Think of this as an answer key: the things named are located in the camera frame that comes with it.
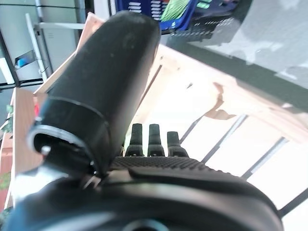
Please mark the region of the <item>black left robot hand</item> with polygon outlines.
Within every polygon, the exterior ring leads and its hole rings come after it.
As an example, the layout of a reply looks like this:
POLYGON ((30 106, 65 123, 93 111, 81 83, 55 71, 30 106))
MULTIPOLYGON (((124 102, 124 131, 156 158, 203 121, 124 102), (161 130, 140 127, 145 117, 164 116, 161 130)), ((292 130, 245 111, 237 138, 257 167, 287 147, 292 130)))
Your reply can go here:
POLYGON ((281 231, 272 201, 240 177, 176 152, 120 157, 160 40, 122 11, 88 38, 48 91, 26 138, 50 183, 18 200, 5 231, 281 231))

